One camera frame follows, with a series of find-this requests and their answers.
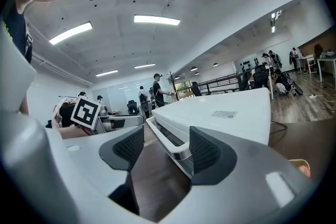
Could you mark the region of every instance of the fluorescent light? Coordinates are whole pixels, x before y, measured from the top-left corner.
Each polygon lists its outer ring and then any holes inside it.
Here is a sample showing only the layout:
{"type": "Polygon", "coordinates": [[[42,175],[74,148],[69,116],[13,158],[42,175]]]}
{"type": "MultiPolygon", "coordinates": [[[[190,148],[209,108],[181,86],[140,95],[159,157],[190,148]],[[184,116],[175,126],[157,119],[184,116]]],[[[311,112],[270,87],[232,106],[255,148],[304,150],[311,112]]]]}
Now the fluorescent light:
{"type": "Polygon", "coordinates": [[[82,33],[84,31],[91,30],[91,29],[92,29],[92,25],[91,25],[90,22],[88,22],[88,23],[85,23],[83,25],[77,26],[77,27],[75,27],[73,29],[70,29],[70,30],[68,30],[68,31],[66,31],[66,32],[58,35],[57,37],[54,37],[49,42],[51,44],[55,45],[55,44],[61,42],[62,40],[65,40],[65,39],[67,39],[69,37],[72,37],[72,36],[74,36],[76,34],[79,34],[79,33],[82,33]]]}
{"type": "Polygon", "coordinates": [[[138,66],[138,67],[134,67],[134,68],[143,68],[143,67],[152,67],[152,66],[155,66],[154,63],[151,63],[149,65],[144,65],[144,66],[138,66]]]}
{"type": "Polygon", "coordinates": [[[135,15],[134,22],[135,23],[178,25],[180,23],[180,20],[161,17],[161,16],[135,15]]]}
{"type": "Polygon", "coordinates": [[[96,74],[97,77],[100,77],[100,76],[104,76],[104,75],[108,75],[108,74],[112,74],[112,73],[117,73],[118,71],[117,70],[114,70],[114,71],[110,71],[110,72],[105,72],[105,73],[101,73],[101,74],[96,74]]]}

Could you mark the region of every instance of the black t-shirt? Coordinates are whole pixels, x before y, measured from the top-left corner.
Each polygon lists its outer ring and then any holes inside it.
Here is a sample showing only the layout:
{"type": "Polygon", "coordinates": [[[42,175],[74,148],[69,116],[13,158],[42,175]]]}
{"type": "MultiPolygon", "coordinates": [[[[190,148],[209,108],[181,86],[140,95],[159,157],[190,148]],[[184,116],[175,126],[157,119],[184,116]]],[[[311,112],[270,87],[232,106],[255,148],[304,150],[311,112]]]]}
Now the black t-shirt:
{"type": "Polygon", "coordinates": [[[160,104],[164,104],[163,94],[159,93],[159,89],[161,89],[160,84],[158,84],[157,82],[154,82],[153,92],[154,92],[155,100],[159,102],[160,104]]]}
{"type": "Polygon", "coordinates": [[[9,38],[30,63],[32,56],[31,46],[27,48],[26,22],[23,14],[19,14],[16,5],[13,5],[3,18],[3,24],[9,38]]]}

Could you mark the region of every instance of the ceiling light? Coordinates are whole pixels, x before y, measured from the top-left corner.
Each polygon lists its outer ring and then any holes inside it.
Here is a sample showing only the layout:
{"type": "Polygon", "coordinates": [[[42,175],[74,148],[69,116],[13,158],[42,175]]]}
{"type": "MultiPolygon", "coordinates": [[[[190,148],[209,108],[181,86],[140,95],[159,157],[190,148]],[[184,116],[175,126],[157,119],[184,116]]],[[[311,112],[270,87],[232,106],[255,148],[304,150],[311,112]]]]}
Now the ceiling light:
{"type": "Polygon", "coordinates": [[[143,68],[143,67],[152,67],[152,66],[155,66],[154,63],[151,63],[149,65],[144,65],[144,66],[138,66],[138,67],[134,67],[134,68],[143,68]]]}
{"type": "Polygon", "coordinates": [[[72,37],[76,34],[79,34],[79,33],[82,33],[84,31],[87,31],[87,30],[91,30],[92,29],[92,25],[90,22],[88,23],[85,23],[83,25],[80,25],[80,26],[77,26],[73,29],[70,29],[60,35],[58,35],[57,37],[54,37],[52,40],[50,40],[49,42],[53,45],[61,42],[62,40],[65,40],[67,39],[68,37],[72,37]]]}
{"type": "Polygon", "coordinates": [[[135,15],[135,23],[152,23],[152,24],[165,24],[165,25],[178,25],[180,20],[148,15],[135,15]]]}
{"type": "Polygon", "coordinates": [[[104,76],[104,75],[108,75],[108,74],[112,74],[112,73],[117,73],[118,71],[117,70],[114,70],[114,71],[110,71],[110,72],[105,72],[105,73],[100,73],[100,74],[96,74],[97,77],[100,77],[100,76],[104,76]]]}

